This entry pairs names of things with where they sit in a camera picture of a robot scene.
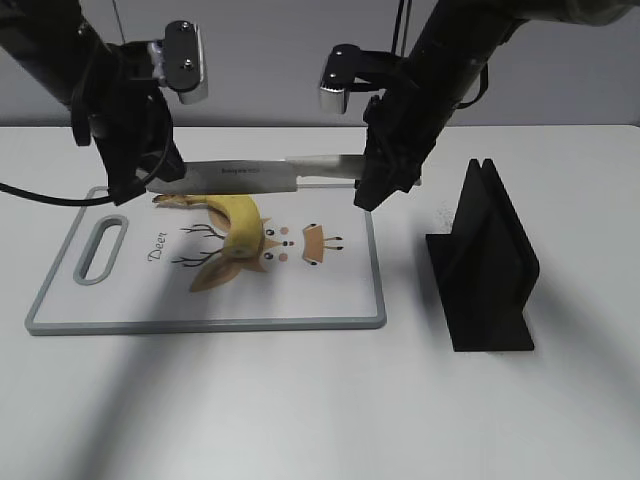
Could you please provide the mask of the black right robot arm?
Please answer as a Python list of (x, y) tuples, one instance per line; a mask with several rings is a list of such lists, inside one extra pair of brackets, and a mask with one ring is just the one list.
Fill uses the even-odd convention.
[(442, 130), (490, 57), (531, 21), (601, 27), (628, 14), (634, 1), (440, 1), (410, 54), (394, 62), (364, 114), (364, 170), (354, 203), (373, 211), (409, 192)]

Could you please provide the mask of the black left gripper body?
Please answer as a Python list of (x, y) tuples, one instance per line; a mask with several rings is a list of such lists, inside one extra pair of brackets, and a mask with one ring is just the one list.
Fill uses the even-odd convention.
[(144, 155), (173, 142), (172, 117), (164, 96), (157, 91), (89, 91), (84, 94), (84, 106), (102, 163), (106, 155)]

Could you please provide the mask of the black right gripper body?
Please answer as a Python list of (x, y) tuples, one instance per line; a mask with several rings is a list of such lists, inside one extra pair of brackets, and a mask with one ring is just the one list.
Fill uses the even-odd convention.
[(455, 85), (397, 84), (371, 93), (363, 113), (367, 124), (364, 157), (383, 156), (391, 162), (394, 150), (423, 164), (455, 111)]

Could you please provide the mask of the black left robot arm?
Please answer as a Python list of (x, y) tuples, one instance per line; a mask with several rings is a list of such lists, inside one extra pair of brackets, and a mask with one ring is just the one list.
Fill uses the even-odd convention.
[(2, 2), (2, 49), (67, 109), (76, 145), (96, 146), (107, 193), (71, 199), (8, 184), (2, 192), (54, 206), (121, 205), (155, 180), (182, 179), (186, 166), (161, 92), (170, 84), (166, 46), (165, 39), (104, 41), (77, 1)]

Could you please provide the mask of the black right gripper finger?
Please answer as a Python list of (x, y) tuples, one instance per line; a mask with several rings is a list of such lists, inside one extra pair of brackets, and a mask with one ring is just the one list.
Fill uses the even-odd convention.
[(354, 205), (373, 211), (398, 190), (395, 166), (383, 156), (367, 155), (357, 181)]
[(422, 184), (422, 163), (408, 153), (391, 151), (391, 183), (395, 190), (409, 193)]

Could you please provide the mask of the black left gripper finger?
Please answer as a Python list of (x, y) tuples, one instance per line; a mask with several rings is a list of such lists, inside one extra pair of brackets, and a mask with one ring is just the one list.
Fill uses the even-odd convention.
[(142, 180), (145, 184), (153, 180), (174, 182), (185, 176), (185, 163), (174, 142), (167, 148), (147, 152), (142, 156)]
[(144, 155), (106, 155), (102, 158), (107, 174), (110, 201), (120, 206), (146, 192), (148, 161)]

